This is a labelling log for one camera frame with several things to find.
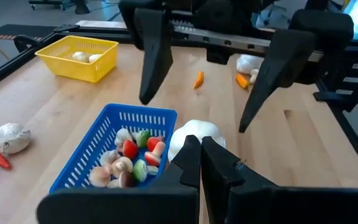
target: blue basket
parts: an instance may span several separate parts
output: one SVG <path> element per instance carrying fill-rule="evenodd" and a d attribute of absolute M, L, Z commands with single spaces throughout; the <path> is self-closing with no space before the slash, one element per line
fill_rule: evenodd
<path fill-rule="evenodd" d="M 106 105 L 60 172 L 49 192 L 64 188 L 93 187 L 88 180 L 89 173 L 95 166 L 100 166 L 99 158 L 102 153 L 116 148 L 114 139 L 117 131 L 121 128 L 126 128 L 130 132 L 148 129 L 152 136 L 164 137 L 166 148 L 155 177 L 160 176 L 167 160 L 169 142 L 176 118 L 177 113 L 173 110 L 118 104 Z M 144 159 L 146 150 L 146 148 L 139 149 L 139 155 L 134 160 L 134 164 L 137 160 Z M 145 182 L 139 183 L 136 187 L 147 186 L 155 177 L 148 176 Z"/>

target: yellow basket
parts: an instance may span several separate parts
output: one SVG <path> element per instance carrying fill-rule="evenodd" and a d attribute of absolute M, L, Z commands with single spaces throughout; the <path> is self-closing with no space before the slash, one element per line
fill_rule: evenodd
<path fill-rule="evenodd" d="M 55 75 L 96 83 L 116 66 L 117 45 L 115 41 L 67 36 L 35 54 Z M 87 57 L 102 56 L 92 63 L 77 62 L 72 59 L 77 51 L 84 52 Z"/>

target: wooden table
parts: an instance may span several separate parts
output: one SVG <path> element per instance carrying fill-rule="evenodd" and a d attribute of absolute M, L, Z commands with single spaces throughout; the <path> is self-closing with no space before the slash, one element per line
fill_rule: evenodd
<path fill-rule="evenodd" d="M 0 168 L 0 223 L 36 223 L 38 203 L 102 108 L 140 105 L 143 52 L 124 44 L 118 52 L 117 67 L 97 84 L 56 77 L 38 58 L 0 82 L 0 125 L 22 123 L 33 134 L 28 150 L 11 157 L 13 170 Z M 213 122 L 231 152 L 278 185 L 358 187 L 358 156 L 328 106 L 314 100 L 315 85 L 277 90 L 240 134 L 249 92 L 234 79 L 237 57 L 217 65 L 206 61 L 205 49 L 172 52 L 174 63 L 149 106 L 176 110 L 176 128 L 190 119 Z M 200 70 L 205 81 L 194 90 Z M 200 218 L 208 222 L 204 200 Z"/>

